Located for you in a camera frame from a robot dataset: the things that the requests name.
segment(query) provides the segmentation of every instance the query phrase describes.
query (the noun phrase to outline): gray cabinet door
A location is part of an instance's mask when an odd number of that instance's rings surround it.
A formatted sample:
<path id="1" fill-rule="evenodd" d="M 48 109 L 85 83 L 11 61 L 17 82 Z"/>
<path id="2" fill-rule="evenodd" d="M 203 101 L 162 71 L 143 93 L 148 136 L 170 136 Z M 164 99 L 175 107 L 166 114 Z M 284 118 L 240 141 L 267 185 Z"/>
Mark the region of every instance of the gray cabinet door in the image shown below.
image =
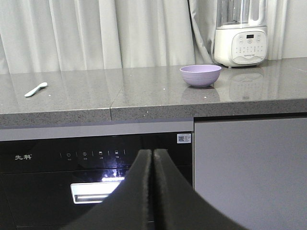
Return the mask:
<path id="1" fill-rule="evenodd" d="M 251 230 L 306 230 L 307 118 L 196 123 L 195 189 Z"/>

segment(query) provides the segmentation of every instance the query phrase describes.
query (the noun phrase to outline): dishwasher control panel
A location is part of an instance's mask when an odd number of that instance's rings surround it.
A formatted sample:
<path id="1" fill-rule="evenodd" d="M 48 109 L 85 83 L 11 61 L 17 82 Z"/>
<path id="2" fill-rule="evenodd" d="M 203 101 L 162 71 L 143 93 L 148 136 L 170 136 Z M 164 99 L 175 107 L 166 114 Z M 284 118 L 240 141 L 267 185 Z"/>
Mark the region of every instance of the dishwasher control panel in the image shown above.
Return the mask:
<path id="1" fill-rule="evenodd" d="M 129 168 L 141 149 L 168 149 L 175 164 L 191 165 L 191 143 L 178 144 L 177 135 L 159 133 L 3 141 L 0 142 L 0 173 Z"/>

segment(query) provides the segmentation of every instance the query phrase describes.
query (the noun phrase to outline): control panel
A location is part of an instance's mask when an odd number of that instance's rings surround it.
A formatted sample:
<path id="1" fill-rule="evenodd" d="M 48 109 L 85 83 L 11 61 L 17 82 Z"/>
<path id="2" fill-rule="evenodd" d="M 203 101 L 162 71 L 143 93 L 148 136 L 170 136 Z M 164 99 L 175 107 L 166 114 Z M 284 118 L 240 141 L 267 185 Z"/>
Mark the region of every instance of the control panel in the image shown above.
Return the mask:
<path id="1" fill-rule="evenodd" d="M 0 142 L 0 173 L 129 168 L 141 149 L 168 149 L 178 165 L 192 164 L 191 142 L 177 133 Z"/>
<path id="2" fill-rule="evenodd" d="M 231 51 L 237 64 L 260 62 L 267 53 L 267 36 L 262 31 L 238 33 L 233 38 Z"/>

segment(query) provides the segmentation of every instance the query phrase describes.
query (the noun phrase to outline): dishwasher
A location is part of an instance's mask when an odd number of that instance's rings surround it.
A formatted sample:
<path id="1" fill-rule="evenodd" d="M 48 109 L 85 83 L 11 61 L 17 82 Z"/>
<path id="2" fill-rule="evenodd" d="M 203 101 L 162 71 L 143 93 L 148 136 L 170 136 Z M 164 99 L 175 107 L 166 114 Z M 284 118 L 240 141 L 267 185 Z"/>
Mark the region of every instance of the dishwasher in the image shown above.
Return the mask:
<path id="1" fill-rule="evenodd" d="M 190 131 L 0 141 L 0 229 L 60 229 L 103 202 L 141 149 L 166 149 L 192 185 Z"/>

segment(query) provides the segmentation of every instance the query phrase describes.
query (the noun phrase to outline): sticker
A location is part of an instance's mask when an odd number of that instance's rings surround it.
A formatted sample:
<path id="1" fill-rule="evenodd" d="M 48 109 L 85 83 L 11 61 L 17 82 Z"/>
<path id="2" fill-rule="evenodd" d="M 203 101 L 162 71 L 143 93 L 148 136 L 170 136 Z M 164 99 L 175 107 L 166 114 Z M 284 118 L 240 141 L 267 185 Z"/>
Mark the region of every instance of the sticker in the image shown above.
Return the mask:
<path id="1" fill-rule="evenodd" d="M 185 144 L 185 143 L 191 143 L 191 134 L 190 133 L 177 134 L 177 144 Z"/>

